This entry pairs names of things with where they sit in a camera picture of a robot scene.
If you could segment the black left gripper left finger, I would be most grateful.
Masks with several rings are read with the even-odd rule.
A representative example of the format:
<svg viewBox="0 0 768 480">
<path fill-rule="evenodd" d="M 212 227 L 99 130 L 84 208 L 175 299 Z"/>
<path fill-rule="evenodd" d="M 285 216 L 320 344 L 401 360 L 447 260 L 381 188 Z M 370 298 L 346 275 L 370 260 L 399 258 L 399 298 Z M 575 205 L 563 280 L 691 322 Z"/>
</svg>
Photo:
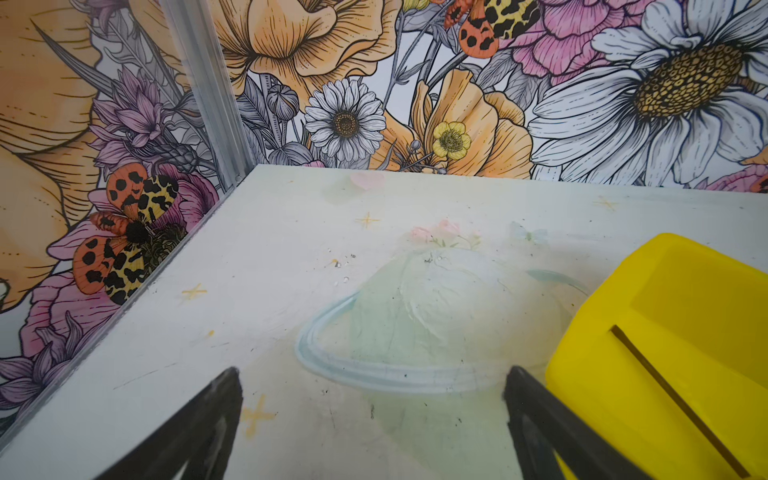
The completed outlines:
<svg viewBox="0 0 768 480">
<path fill-rule="evenodd" d="M 100 479 L 221 479 L 243 403 L 239 370 L 230 367 Z"/>
</svg>

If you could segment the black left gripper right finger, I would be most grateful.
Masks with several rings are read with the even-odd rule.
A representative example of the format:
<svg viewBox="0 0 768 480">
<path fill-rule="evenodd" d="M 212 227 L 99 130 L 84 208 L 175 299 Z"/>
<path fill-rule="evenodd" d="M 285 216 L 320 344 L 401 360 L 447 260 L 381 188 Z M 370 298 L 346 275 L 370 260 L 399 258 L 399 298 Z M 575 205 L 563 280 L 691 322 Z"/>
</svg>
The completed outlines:
<svg viewBox="0 0 768 480">
<path fill-rule="evenodd" d="M 520 366 L 503 394 L 508 428 L 525 479 L 646 479 L 648 475 L 601 438 Z"/>
</svg>

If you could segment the thin black screwdriver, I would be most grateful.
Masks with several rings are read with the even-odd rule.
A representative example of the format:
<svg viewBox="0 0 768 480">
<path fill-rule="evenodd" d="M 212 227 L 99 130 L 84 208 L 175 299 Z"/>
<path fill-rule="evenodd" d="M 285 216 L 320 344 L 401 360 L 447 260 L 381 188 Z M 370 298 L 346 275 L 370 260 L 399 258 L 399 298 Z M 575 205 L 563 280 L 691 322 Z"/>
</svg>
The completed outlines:
<svg viewBox="0 0 768 480">
<path fill-rule="evenodd" d="M 639 348 L 630 340 L 627 334 L 618 326 L 613 325 L 610 328 L 612 335 L 632 354 L 640 363 L 644 370 L 660 386 L 673 403 L 682 411 L 685 417 L 694 425 L 694 427 L 703 435 L 706 441 L 715 449 L 715 451 L 725 460 L 729 467 L 741 478 L 749 479 L 752 475 L 746 467 L 736 458 L 728 449 L 723 441 L 714 433 L 714 431 L 702 420 L 702 418 L 692 409 L 692 407 L 683 399 L 683 397 L 673 388 L 673 386 L 664 378 L 661 372 L 649 361 L 649 359 L 639 350 Z"/>
</svg>

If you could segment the yellow plastic bin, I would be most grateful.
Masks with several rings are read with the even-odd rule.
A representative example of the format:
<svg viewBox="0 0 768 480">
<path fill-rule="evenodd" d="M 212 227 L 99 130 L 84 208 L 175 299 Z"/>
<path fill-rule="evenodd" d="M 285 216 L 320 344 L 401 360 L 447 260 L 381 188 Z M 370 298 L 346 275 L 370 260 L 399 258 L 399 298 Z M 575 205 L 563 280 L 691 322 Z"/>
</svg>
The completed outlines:
<svg viewBox="0 0 768 480">
<path fill-rule="evenodd" d="M 767 276 L 661 234 L 585 301 L 548 389 L 655 479 L 741 479 L 632 354 L 618 325 L 752 475 L 767 475 Z"/>
</svg>

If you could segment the aluminium corner post left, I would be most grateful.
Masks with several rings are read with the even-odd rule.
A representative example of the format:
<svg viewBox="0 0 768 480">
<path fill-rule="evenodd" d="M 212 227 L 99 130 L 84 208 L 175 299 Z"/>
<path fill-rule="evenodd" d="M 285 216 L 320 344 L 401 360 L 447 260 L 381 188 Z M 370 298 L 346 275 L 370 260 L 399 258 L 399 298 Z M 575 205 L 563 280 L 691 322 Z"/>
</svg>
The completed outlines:
<svg viewBox="0 0 768 480">
<path fill-rule="evenodd" d="M 256 166 L 206 1 L 161 3 L 206 127 L 221 186 L 236 188 Z"/>
</svg>

